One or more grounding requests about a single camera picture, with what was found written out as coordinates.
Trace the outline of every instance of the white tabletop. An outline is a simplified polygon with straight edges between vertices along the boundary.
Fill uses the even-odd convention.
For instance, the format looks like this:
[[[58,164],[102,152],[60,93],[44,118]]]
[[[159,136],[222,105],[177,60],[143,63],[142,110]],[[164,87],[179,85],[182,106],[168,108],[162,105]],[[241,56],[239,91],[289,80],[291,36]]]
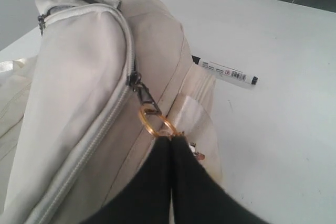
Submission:
[[[259,77],[255,87],[217,82],[228,193],[273,224],[336,223],[336,14],[275,0],[161,1],[193,55]],[[37,30],[20,41],[0,60],[36,54]]]

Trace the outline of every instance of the marker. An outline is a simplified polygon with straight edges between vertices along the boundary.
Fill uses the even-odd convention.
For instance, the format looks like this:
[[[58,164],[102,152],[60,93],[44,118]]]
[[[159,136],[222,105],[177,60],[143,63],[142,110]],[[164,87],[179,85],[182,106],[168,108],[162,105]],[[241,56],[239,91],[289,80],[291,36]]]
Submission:
[[[210,71],[213,75],[219,79],[225,80],[225,77],[231,77],[238,81],[242,81],[248,84],[255,85],[258,81],[258,77],[244,74],[241,71],[235,70],[233,68],[228,68],[211,61],[203,60],[199,57],[192,56],[195,64],[201,66],[202,68]]]

